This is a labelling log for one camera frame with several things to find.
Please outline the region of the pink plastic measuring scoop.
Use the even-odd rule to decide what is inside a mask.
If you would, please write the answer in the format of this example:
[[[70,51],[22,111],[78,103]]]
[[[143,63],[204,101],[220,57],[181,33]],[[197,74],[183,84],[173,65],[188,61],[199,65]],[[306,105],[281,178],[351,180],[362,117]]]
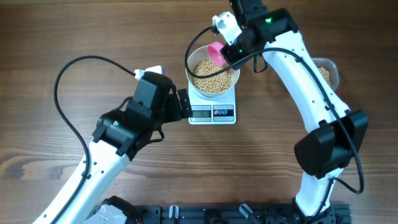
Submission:
[[[222,67],[226,60],[224,59],[223,55],[221,54],[221,49],[224,45],[221,42],[213,42],[207,46],[207,52],[210,56],[211,60],[217,65]]]

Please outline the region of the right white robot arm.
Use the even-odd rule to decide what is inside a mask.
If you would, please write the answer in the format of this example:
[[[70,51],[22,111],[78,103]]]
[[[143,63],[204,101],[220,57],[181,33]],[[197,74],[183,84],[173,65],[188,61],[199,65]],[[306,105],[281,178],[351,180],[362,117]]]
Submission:
[[[280,207],[268,209],[264,223],[350,223],[348,206],[332,205],[330,196],[343,169],[360,162],[368,117],[352,112],[327,84],[286,9],[269,11],[261,1],[230,6],[233,14],[216,23],[226,40],[223,57],[234,69],[262,57],[289,91],[307,130],[294,147],[303,177],[292,208],[287,216]]]

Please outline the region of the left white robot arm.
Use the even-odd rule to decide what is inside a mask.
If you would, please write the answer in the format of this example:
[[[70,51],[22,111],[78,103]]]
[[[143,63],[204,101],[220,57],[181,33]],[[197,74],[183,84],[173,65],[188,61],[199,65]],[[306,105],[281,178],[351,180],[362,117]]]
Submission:
[[[189,118],[187,89],[169,77],[144,72],[134,96],[103,114],[81,162],[36,223],[83,223],[112,181],[140,149],[155,142],[164,123]]]

